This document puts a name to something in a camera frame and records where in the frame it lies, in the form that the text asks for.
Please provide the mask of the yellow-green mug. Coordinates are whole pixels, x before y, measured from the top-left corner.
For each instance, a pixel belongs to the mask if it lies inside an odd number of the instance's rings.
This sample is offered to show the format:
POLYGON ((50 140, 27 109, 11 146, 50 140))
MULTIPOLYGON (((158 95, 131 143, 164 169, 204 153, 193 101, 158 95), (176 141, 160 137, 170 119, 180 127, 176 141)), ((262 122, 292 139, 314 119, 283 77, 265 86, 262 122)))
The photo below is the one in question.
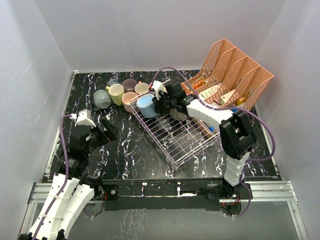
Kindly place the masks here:
POLYGON ((117 83, 112 86, 107 86, 105 90, 108 92, 115 105, 123 105, 122 97, 125 94, 125 89, 121 84, 117 83))

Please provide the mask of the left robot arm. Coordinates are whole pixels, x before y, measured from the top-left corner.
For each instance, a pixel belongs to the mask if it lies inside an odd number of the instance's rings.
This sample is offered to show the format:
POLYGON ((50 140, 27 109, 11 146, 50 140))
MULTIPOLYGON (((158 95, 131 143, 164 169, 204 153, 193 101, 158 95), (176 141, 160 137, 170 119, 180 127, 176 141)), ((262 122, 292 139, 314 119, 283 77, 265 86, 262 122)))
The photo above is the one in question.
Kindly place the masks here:
POLYGON ((89 116, 63 115, 59 133, 62 145, 60 163, 44 205, 27 233, 20 240, 66 240, 87 203, 103 195, 101 179, 84 170, 95 149, 118 138, 118 128, 106 118, 97 126, 89 116))

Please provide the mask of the pink mug white inside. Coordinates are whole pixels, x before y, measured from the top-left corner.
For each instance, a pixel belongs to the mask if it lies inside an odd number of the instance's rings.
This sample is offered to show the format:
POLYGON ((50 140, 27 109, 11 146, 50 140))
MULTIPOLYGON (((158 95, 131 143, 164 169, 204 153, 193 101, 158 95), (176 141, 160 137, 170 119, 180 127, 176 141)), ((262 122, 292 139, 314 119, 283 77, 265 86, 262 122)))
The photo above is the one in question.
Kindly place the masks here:
POLYGON ((149 91, 149 84, 145 82, 140 82, 134 87, 134 91, 137 95, 144 94, 145 92, 149 91))

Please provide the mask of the light blue mug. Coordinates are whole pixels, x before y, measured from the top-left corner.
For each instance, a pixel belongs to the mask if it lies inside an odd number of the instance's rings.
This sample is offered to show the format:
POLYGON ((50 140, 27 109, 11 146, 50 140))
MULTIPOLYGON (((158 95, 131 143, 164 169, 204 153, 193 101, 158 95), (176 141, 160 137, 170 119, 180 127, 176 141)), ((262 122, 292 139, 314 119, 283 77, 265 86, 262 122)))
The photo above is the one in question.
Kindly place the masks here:
POLYGON ((145 118, 153 118, 157 115, 157 113, 155 112, 153 97, 153 94, 145 94, 141 96, 136 102, 137 108, 145 118))

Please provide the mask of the small grey-blue cup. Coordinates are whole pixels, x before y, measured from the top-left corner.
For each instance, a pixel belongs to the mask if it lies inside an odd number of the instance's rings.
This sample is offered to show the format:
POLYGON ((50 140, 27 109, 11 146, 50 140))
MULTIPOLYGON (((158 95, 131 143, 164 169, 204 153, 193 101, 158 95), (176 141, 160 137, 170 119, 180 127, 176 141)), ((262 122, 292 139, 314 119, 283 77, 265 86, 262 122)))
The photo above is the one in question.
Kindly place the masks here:
POLYGON ((115 79, 111 79, 111 80, 107 83, 107 86, 108 86, 108 87, 111 87, 111 86, 113 86, 113 85, 115 85, 115 84, 118 84, 118 81, 115 80, 115 79))

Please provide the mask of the black front rail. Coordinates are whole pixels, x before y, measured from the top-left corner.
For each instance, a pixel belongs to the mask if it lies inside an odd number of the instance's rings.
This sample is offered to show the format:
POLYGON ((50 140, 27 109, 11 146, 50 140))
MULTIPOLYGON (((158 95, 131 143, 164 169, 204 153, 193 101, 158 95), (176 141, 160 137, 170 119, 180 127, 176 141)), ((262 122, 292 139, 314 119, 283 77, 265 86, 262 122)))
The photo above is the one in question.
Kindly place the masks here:
POLYGON ((226 203, 240 204, 253 197, 249 183, 229 186, 222 178, 99 180, 93 202, 105 211, 130 209, 219 211, 226 203))

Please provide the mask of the purple mug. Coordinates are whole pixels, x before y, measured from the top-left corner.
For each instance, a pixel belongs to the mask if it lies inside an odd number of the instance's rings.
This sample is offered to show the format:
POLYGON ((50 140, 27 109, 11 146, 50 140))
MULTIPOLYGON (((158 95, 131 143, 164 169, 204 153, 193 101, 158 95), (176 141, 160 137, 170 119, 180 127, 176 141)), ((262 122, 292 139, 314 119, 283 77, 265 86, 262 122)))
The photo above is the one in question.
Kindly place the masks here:
POLYGON ((138 82, 134 79, 126 79, 123 81, 122 86, 124 88, 124 91, 128 93, 128 92, 134 92, 137 84, 138 82))

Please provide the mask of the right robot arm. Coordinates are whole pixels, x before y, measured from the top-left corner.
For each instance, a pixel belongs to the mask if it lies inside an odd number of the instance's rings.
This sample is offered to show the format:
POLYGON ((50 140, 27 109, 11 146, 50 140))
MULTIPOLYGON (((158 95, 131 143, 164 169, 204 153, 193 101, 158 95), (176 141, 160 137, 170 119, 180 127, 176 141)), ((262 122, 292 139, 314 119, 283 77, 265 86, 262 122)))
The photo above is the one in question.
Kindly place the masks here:
POLYGON ((156 113, 167 114, 177 110, 178 113, 210 125, 220 133, 221 146, 227 155, 220 191, 230 199, 239 195, 250 151, 257 142, 248 116, 241 111, 232 112, 207 105, 196 95, 187 95, 176 81, 155 81, 150 90, 155 93, 152 102, 156 113))

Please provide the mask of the grey mug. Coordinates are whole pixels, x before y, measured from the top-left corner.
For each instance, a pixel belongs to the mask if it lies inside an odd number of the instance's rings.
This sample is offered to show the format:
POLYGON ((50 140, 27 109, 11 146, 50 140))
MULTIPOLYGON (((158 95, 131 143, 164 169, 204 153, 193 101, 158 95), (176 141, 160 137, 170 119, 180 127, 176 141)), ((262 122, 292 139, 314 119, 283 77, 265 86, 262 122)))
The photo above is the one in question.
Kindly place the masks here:
POLYGON ((112 99, 106 90, 100 89, 93 94, 93 102, 96 109, 107 109, 111 105, 112 99))

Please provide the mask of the peach desk organizer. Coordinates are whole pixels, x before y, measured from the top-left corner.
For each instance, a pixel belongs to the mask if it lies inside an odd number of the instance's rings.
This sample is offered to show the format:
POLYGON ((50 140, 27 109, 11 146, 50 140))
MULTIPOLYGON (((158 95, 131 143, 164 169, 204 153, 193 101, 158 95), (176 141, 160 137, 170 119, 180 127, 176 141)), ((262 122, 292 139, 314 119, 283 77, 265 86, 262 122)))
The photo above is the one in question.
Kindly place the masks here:
POLYGON ((274 75, 223 38, 215 42, 199 72, 181 84, 187 95, 191 88, 208 104, 252 110, 274 75))

